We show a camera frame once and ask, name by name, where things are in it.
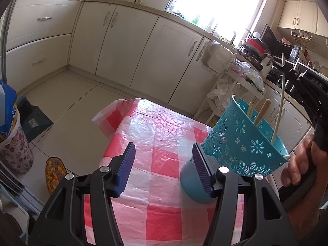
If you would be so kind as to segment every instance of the colorful slipper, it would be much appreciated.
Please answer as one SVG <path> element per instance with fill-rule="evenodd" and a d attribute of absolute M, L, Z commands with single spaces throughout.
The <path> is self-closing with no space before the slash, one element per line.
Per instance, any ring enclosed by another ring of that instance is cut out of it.
<path fill-rule="evenodd" d="M 65 165 L 59 158 L 51 157 L 46 161 L 46 183 L 50 195 L 66 174 Z"/>

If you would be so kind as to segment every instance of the table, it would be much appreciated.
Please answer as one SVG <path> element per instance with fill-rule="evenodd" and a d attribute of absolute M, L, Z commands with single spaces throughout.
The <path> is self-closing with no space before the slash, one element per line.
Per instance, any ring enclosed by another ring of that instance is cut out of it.
<path fill-rule="evenodd" d="M 136 158 L 125 191 L 112 198 L 126 246 L 200 246 L 215 203 L 197 203 L 180 184 L 180 170 L 192 145 L 203 142 L 211 128 L 143 99 L 117 100 L 92 120 L 111 139 L 99 166 L 121 155 L 131 141 Z M 85 198 L 88 242 L 95 244 L 90 196 Z M 239 195 L 233 243 L 240 239 L 243 196 Z"/>

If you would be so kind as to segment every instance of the drawer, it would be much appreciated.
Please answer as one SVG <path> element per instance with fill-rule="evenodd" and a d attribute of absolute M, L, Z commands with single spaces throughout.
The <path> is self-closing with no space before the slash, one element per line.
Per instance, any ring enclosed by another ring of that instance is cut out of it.
<path fill-rule="evenodd" d="M 8 84 L 16 92 L 37 79 L 67 65 L 71 34 L 30 42 L 6 55 Z"/>
<path fill-rule="evenodd" d="M 17 0 L 9 25 L 7 51 L 39 39 L 72 33 L 81 2 Z"/>

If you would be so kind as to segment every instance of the red and white tablecloth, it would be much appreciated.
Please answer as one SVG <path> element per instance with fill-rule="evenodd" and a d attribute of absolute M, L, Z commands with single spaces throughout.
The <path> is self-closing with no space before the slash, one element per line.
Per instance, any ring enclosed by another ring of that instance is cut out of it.
<path fill-rule="evenodd" d="M 111 139 L 100 166 L 136 145 L 136 158 L 125 191 L 112 199 L 124 245 L 202 245 L 215 203 L 197 203 L 180 184 L 180 170 L 192 145 L 203 142 L 211 128 L 143 99 L 117 100 L 92 120 Z M 243 196 L 239 195 L 233 243 L 242 227 Z M 85 199 L 88 242 L 95 244 L 90 196 Z"/>

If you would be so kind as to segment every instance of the baseboard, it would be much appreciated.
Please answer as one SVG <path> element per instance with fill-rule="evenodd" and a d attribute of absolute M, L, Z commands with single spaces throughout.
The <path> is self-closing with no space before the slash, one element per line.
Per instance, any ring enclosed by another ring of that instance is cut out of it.
<path fill-rule="evenodd" d="M 180 110 L 179 108 L 170 106 L 166 102 L 160 101 L 160 100 L 158 100 L 158 99 L 156 99 L 154 97 L 151 97 L 151 96 L 149 96 L 147 94 L 144 94 L 142 92 L 136 91 L 136 90 L 131 89 L 129 87 L 126 87 L 126 86 L 123 86 L 123 85 L 118 84 L 116 82 L 113 82 L 113 81 L 111 81 L 111 80 L 109 80 L 107 78 L 104 78 L 104 77 L 95 75 L 95 74 L 93 74 L 91 72 L 85 71 L 85 70 L 80 69 L 80 68 L 78 68 L 76 66 L 68 65 L 68 69 L 71 70 L 71 71 L 73 71 L 73 72 L 75 72 L 75 73 L 81 74 L 81 75 L 83 75 L 85 77 L 88 77 L 88 78 L 91 78 L 91 79 L 96 80 L 98 82 L 101 82 L 101 83 L 103 83 L 103 84 L 105 84 L 107 86 L 110 86 L 110 87 L 115 88 L 117 90 L 120 90 L 120 91 L 123 91 L 125 93 L 128 93 L 128 94 L 130 94 L 130 95 L 132 95 L 134 97 L 142 98 L 142 99 L 147 99 L 147 100 L 149 100 L 151 102 L 154 102 L 154 103 L 156 103 L 156 104 L 158 104 L 160 106 L 163 106 L 165 108 L 168 108 L 168 109 L 170 109 L 170 110 L 172 110 L 174 112 L 177 112 L 177 113 L 179 113 L 181 115 L 184 115 L 186 117 L 189 117 L 189 118 L 192 118 L 193 117 L 193 115 L 191 115 L 190 113 L 187 113 L 187 112 L 185 112 L 183 110 Z"/>
<path fill-rule="evenodd" d="M 42 82 L 52 78 L 53 76 L 59 74 L 60 72 L 63 72 L 64 70 L 67 69 L 67 66 L 63 66 L 61 68 L 56 69 L 55 71 L 39 78 L 38 80 L 34 81 L 33 83 L 31 83 L 30 85 L 27 85 L 25 88 L 21 89 L 18 93 L 17 93 L 17 97 L 21 97 L 23 95 L 25 95 L 26 93 L 28 93 L 30 90 L 34 89 L 36 86 L 40 85 Z"/>

